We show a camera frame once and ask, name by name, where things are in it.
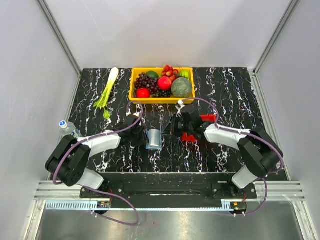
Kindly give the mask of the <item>red plastic card tray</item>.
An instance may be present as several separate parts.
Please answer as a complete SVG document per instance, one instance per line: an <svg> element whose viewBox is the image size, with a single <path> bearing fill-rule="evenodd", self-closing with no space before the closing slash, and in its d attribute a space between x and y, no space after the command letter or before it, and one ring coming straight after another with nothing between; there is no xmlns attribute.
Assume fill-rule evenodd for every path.
<svg viewBox="0 0 320 240"><path fill-rule="evenodd" d="M214 122L216 120L215 114L201 115L200 117L204 122ZM196 139L193 135L190 135L186 132L183 133L181 140L182 142L188 142L188 143L195 143L198 141L198 139Z"/></svg>

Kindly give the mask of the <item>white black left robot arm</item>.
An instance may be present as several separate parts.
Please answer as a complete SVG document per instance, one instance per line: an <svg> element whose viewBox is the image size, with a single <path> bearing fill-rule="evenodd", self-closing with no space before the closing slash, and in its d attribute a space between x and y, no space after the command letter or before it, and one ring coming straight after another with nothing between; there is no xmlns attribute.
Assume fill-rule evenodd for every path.
<svg viewBox="0 0 320 240"><path fill-rule="evenodd" d="M47 160L45 169L53 175L54 184L89 187L96 197L102 198L107 195L109 186L102 175L87 168L89 159L124 145L143 146L147 142L141 118L130 114L113 130L79 138L64 136Z"/></svg>

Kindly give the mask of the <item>blue leather card holder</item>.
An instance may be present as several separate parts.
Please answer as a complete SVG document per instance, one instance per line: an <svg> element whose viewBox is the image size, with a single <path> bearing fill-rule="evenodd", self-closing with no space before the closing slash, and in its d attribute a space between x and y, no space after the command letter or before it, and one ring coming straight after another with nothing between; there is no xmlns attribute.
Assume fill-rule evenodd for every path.
<svg viewBox="0 0 320 240"><path fill-rule="evenodd" d="M161 150L162 149L162 132L158 129L150 129L146 131L148 143L147 150Z"/></svg>

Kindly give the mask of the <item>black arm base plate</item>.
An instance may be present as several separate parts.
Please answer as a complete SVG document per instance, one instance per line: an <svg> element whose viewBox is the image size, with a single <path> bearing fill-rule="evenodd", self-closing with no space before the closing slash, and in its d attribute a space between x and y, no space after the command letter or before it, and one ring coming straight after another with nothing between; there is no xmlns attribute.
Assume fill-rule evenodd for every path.
<svg viewBox="0 0 320 240"><path fill-rule="evenodd" d="M257 192L253 184L245 189L237 190L229 182L146 182L146 181L111 181L104 183L99 188L100 191L119 194L128 198L132 196L203 196L213 199L249 199L257 198Z"/></svg>

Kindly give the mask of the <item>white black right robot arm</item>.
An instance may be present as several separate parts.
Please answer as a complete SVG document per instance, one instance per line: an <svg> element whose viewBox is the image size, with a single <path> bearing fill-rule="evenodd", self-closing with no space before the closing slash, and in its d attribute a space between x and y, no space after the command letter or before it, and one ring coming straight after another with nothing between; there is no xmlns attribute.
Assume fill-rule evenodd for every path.
<svg viewBox="0 0 320 240"><path fill-rule="evenodd" d="M192 136L197 141L221 144L240 151L244 166L227 186L231 197L239 198L247 185L283 168L284 155L264 128L226 127L217 123L216 115L200 115L192 105L181 105L177 109L163 131L165 136Z"/></svg>

